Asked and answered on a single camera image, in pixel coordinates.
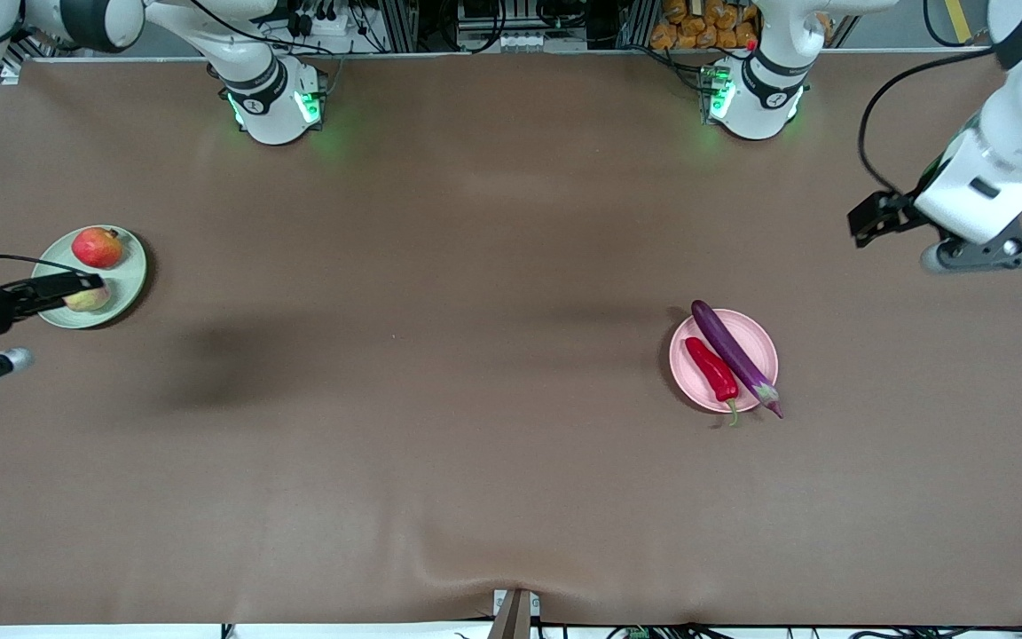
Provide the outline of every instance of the orange package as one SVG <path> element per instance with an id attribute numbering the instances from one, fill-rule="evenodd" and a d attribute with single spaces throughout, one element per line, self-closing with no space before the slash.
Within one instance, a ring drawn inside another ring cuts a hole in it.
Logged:
<path id="1" fill-rule="evenodd" d="M 709 26 L 705 29 L 699 36 L 696 37 L 696 48 L 697 49 L 707 49 L 709 47 L 715 47 L 716 44 L 716 28 L 714 26 Z"/>
<path id="2" fill-rule="evenodd" d="M 834 20 L 831 20 L 831 16 L 828 16 L 827 13 L 823 13 L 822 11 L 815 13 L 815 16 L 819 17 L 820 24 L 823 24 L 824 32 L 826 32 L 826 40 L 829 43 L 831 38 L 835 36 Z"/>
<path id="3" fill-rule="evenodd" d="M 739 48 L 746 48 L 750 42 L 758 42 L 755 36 L 755 28 L 751 24 L 736 25 L 736 45 Z"/>
<path id="4" fill-rule="evenodd" d="M 658 24 L 653 28 L 652 36 L 649 36 L 649 47 L 664 51 L 672 49 L 677 42 L 677 25 Z"/>
<path id="5" fill-rule="evenodd" d="M 716 47 L 722 49 L 736 48 L 736 33 L 727 29 L 722 29 L 716 33 Z"/>
<path id="6" fill-rule="evenodd" d="M 661 11 L 664 11 L 665 19 L 670 24 L 681 24 L 689 16 L 689 6 L 685 0 L 662 0 Z"/>
<path id="7" fill-rule="evenodd" d="M 699 34 L 703 33 L 707 25 L 704 24 L 704 17 L 701 16 L 691 16 L 685 17 L 685 21 L 681 24 L 681 34 L 682 36 L 692 36 L 697 37 Z"/>
<path id="8" fill-rule="evenodd" d="M 736 7 L 730 7 L 722 0 L 709 0 L 704 8 L 704 21 L 717 29 L 731 29 L 736 24 Z"/>

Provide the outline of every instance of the green led light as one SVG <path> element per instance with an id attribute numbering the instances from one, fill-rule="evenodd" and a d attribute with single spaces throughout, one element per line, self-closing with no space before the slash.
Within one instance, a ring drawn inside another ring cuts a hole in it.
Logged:
<path id="1" fill-rule="evenodd" d="M 313 96 L 313 94 L 307 93 L 301 94 L 297 91 L 294 92 L 294 101 L 297 102 L 299 106 L 299 111 L 301 111 L 301 118 L 305 119 L 310 125 L 318 122 L 321 116 L 321 108 L 318 104 L 318 98 Z"/>
<path id="2" fill-rule="evenodd" d="M 227 101 L 231 102 L 232 111 L 235 111 L 235 122 L 238 122 L 239 126 L 243 126 L 243 113 L 239 112 L 239 105 L 235 104 L 235 97 L 232 97 L 231 93 L 227 94 Z"/>
<path id="3" fill-rule="evenodd" d="M 798 99 L 802 96 L 803 89 L 799 88 L 798 92 L 795 93 L 795 96 L 791 98 L 791 109 L 790 111 L 787 111 L 787 120 L 794 118 L 795 113 L 798 112 Z"/>
<path id="4" fill-rule="evenodd" d="M 712 97 L 712 118 L 723 118 L 728 115 L 728 106 L 731 99 L 736 95 L 736 84 L 733 81 L 725 82 L 723 88 Z"/>

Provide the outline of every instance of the apple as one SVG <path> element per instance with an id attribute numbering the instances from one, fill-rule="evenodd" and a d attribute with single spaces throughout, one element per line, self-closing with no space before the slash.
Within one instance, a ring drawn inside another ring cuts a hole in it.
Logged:
<path id="1" fill-rule="evenodd" d="M 108 284 L 105 284 L 105 286 L 101 286 L 100 288 L 91 288 L 88 291 L 65 295 L 61 300 L 65 303 L 65 308 L 68 308 L 69 311 L 84 313 L 86 311 L 97 311 L 98 308 L 109 303 L 111 295 L 112 293 L 109 292 Z"/>
<path id="2" fill-rule="evenodd" d="M 78 233 L 69 248 L 74 252 L 74 258 L 93 268 L 112 268 L 121 262 L 122 254 L 125 254 L 125 246 L 118 239 L 118 232 L 100 226 Z"/>

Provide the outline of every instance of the brown tablecloth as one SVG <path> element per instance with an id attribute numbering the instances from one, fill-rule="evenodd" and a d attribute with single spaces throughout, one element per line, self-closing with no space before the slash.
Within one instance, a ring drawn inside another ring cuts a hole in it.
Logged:
<path id="1" fill-rule="evenodd" d="M 285 148 L 202 64 L 29 64 L 0 252 L 118 224 L 155 268 L 105 330 L 0 338 L 39 359 L 0 381 L 0 623 L 414 622 L 507 586 L 567 623 L 1022 623 L 1022 272 L 847 234 L 865 100 L 917 61 L 826 56 L 750 143 L 644 57 L 358 60 Z M 1000 78 L 901 85 L 871 155 L 913 182 Z M 675 392 L 697 296 L 774 336 L 787 420 Z"/>

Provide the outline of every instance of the red fruit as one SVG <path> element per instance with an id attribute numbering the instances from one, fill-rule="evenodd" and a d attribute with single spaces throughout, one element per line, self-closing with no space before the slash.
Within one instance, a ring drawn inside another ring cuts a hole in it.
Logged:
<path id="1" fill-rule="evenodd" d="M 78 233 L 71 249 L 74 258 L 82 260 L 85 266 L 112 268 L 121 262 L 125 246 L 118 239 L 117 231 L 93 226 Z"/>

